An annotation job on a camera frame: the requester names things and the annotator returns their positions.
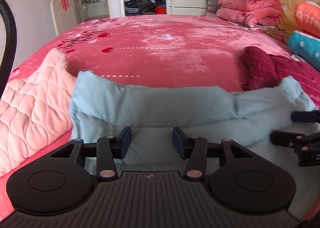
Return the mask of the light blue puffer jacket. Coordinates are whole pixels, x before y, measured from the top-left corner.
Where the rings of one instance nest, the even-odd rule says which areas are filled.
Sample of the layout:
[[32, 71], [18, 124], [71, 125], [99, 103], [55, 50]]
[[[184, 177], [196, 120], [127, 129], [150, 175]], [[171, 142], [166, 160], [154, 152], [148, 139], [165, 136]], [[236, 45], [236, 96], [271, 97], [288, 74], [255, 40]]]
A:
[[315, 110], [316, 105], [291, 76], [274, 88], [227, 92], [218, 86], [198, 88], [149, 88], [121, 85], [80, 72], [69, 111], [72, 138], [85, 143], [113, 135], [125, 127], [132, 141], [117, 170], [183, 172], [182, 160], [172, 142], [172, 130], [179, 127], [188, 136], [200, 136], [213, 143], [230, 138], [288, 171], [297, 191], [289, 211], [302, 218], [319, 199], [319, 167], [300, 167], [292, 149], [273, 145], [274, 130], [311, 135], [317, 124], [293, 123], [294, 111]]

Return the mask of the dark clothes pile lower shelf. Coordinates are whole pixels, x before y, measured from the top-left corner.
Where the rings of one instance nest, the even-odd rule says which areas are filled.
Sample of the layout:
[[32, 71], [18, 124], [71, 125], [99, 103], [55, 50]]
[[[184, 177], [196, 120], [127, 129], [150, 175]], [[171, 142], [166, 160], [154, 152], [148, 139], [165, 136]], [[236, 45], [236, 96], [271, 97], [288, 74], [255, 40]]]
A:
[[163, 15], [167, 13], [165, 0], [128, 0], [124, 2], [126, 16]]

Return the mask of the teal floral pillow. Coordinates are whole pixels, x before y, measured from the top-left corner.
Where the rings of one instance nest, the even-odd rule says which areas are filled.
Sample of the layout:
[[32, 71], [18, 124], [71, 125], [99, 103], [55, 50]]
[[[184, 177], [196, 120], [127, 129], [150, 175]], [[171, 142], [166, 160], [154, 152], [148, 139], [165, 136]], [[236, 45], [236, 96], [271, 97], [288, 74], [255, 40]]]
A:
[[299, 30], [295, 30], [288, 39], [290, 51], [302, 57], [317, 71], [320, 69], [319, 44], [319, 38]]

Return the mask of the dark red puffer jacket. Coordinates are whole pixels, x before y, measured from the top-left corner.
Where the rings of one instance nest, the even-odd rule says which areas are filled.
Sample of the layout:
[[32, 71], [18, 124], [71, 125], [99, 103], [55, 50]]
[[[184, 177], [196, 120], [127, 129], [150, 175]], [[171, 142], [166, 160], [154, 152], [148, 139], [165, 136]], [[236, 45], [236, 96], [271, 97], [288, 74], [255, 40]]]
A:
[[240, 60], [248, 69], [243, 90], [273, 88], [279, 85], [283, 78], [292, 76], [316, 106], [319, 106], [319, 71], [308, 63], [267, 54], [254, 46], [245, 47]]

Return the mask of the pink quilted jacket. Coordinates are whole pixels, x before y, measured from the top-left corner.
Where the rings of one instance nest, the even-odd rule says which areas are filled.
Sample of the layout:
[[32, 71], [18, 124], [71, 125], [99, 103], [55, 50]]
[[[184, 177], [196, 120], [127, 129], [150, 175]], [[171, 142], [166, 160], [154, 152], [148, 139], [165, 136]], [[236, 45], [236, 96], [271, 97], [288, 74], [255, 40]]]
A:
[[1, 97], [1, 175], [72, 128], [69, 103], [76, 78], [52, 49], [29, 77], [10, 81]]

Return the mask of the orange good luck pillow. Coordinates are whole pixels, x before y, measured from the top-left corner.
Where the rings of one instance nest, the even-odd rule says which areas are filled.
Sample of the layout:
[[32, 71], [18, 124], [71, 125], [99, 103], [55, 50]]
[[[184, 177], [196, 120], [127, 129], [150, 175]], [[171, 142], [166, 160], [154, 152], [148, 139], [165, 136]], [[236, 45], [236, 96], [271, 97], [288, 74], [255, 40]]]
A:
[[295, 7], [294, 17], [301, 30], [317, 38], [320, 35], [319, 2], [305, 1]]

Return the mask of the folded pink blanket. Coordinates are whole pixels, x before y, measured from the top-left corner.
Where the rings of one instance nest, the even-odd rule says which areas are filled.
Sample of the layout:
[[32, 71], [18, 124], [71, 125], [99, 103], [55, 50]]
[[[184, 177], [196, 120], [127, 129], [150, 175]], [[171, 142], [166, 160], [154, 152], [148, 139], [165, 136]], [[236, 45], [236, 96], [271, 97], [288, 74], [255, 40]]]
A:
[[219, 0], [216, 15], [246, 27], [276, 26], [281, 21], [279, 0]]

